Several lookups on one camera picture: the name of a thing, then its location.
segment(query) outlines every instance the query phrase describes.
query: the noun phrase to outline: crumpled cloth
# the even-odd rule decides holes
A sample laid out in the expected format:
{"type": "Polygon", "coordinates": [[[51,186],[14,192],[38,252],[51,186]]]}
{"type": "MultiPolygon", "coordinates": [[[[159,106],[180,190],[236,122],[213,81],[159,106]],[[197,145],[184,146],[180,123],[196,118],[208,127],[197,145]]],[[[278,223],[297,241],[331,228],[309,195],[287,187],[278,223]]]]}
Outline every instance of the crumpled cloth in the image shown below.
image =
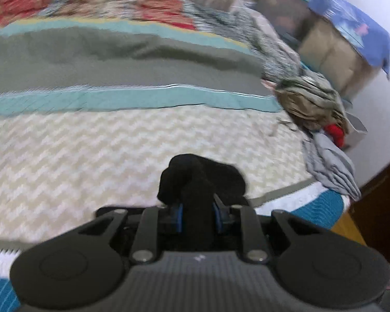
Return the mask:
{"type": "Polygon", "coordinates": [[[261,14],[257,10],[248,8],[244,0],[234,0],[230,9],[230,13],[237,13],[240,9],[242,9],[252,17],[255,26],[260,29],[264,34],[266,34],[269,38],[273,39],[280,50],[285,52],[286,55],[288,55],[299,67],[301,66],[299,54],[282,41],[279,35],[277,35],[273,26],[270,24],[269,20],[267,20],[267,18],[265,18],[263,14],[261,14]]]}
{"type": "Polygon", "coordinates": [[[272,82],[300,75],[300,62],[286,53],[280,40],[265,33],[246,8],[234,8],[231,13],[202,7],[183,1],[183,14],[194,20],[198,31],[205,31],[245,43],[261,60],[262,77],[272,82]]]}
{"type": "Polygon", "coordinates": [[[299,118],[299,123],[312,131],[337,124],[345,134],[348,121],[338,92],[322,75],[306,70],[304,75],[284,79],[275,88],[279,103],[299,118]]]}
{"type": "Polygon", "coordinates": [[[354,179],[354,164],[325,134],[313,134],[310,141],[303,141],[303,148],[307,171],[316,180],[354,200],[361,198],[354,179]]]}

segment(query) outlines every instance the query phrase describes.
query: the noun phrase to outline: blue component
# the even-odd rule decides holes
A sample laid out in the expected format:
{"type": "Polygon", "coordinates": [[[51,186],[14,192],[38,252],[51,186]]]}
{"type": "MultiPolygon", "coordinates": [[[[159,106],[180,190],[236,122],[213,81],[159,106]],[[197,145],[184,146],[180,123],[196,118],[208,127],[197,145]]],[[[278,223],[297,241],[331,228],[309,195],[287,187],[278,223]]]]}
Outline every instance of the blue component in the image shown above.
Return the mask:
{"type": "Polygon", "coordinates": [[[214,208],[214,212],[215,212],[215,226],[217,227],[217,232],[222,233],[223,222],[221,221],[221,213],[219,212],[219,208],[215,203],[212,204],[212,207],[214,208]]]}
{"type": "Polygon", "coordinates": [[[183,205],[180,204],[178,208],[178,217],[176,222],[176,230],[178,233],[182,233],[182,216],[183,216],[183,205]]]}

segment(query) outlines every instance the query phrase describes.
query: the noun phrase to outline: blue cover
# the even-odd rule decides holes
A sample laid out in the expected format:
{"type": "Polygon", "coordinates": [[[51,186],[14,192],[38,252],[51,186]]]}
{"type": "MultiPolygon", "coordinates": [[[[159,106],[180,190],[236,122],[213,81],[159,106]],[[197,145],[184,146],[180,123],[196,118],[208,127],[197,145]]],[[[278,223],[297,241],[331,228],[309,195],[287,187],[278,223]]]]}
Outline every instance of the blue cover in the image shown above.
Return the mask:
{"type": "Polygon", "coordinates": [[[310,0],[309,9],[330,20],[371,66],[390,73],[390,34],[345,0],[310,0]]]}

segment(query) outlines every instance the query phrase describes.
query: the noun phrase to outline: white wall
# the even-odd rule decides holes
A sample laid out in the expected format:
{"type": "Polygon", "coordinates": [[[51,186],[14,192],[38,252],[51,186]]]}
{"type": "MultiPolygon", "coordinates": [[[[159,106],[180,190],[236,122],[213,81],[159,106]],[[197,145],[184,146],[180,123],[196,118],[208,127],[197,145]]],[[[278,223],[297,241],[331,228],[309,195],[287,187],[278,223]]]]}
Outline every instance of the white wall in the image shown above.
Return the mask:
{"type": "MultiPolygon", "coordinates": [[[[390,33],[390,0],[347,0],[390,33]]],[[[364,185],[390,163],[390,82],[382,71],[354,99],[351,113],[360,118],[368,135],[348,154],[356,181],[364,185]]]]}

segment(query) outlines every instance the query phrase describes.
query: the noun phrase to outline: gray fabric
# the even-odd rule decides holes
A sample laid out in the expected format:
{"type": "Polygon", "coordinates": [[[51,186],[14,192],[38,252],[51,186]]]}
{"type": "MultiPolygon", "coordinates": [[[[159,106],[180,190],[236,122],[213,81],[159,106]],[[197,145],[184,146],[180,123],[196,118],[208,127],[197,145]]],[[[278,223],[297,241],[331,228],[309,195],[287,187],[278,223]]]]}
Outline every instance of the gray fabric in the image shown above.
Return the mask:
{"type": "Polygon", "coordinates": [[[283,187],[281,189],[270,191],[261,197],[248,199],[248,202],[252,207],[259,207],[262,206],[264,203],[270,202],[271,200],[299,191],[304,187],[311,185],[312,183],[315,183],[314,177],[308,178],[296,184],[283,187]]]}
{"type": "Polygon", "coordinates": [[[354,179],[354,165],[349,157],[323,133],[303,142],[308,172],[324,186],[358,200],[361,192],[354,179]]]}
{"type": "Polygon", "coordinates": [[[32,247],[34,247],[35,244],[33,243],[23,243],[20,241],[1,241],[0,240],[0,250],[6,250],[6,251],[26,251],[32,247]]]}
{"type": "Polygon", "coordinates": [[[207,31],[248,45],[262,63],[262,76],[272,82],[299,76],[300,62],[293,60],[278,41],[261,30],[244,8],[232,13],[183,2],[183,11],[194,20],[199,31],[207,31]]]}
{"type": "Polygon", "coordinates": [[[181,83],[267,96],[260,76],[252,55],[156,35],[73,27],[0,36],[0,93],[181,83]]]}

